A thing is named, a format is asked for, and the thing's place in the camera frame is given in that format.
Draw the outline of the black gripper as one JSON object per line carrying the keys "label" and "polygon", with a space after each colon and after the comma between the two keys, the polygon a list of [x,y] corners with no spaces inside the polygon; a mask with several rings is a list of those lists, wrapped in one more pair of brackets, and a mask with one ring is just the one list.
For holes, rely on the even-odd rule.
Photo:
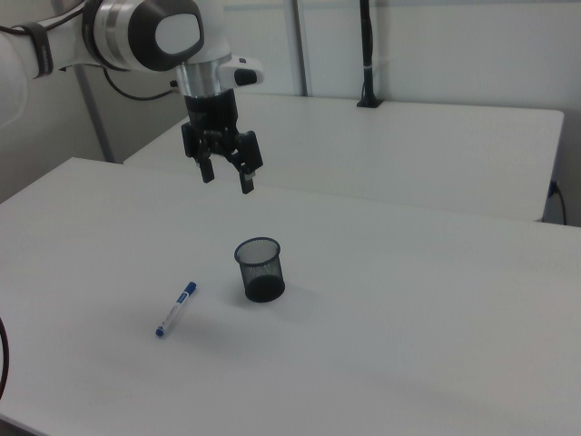
{"label": "black gripper", "polygon": [[242,193],[250,193],[254,189],[253,177],[263,166],[263,160],[256,134],[238,133],[233,90],[184,99],[188,114],[181,127],[184,152],[198,165],[202,181],[209,183],[214,179],[211,154],[219,154],[226,156],[238,171]]}

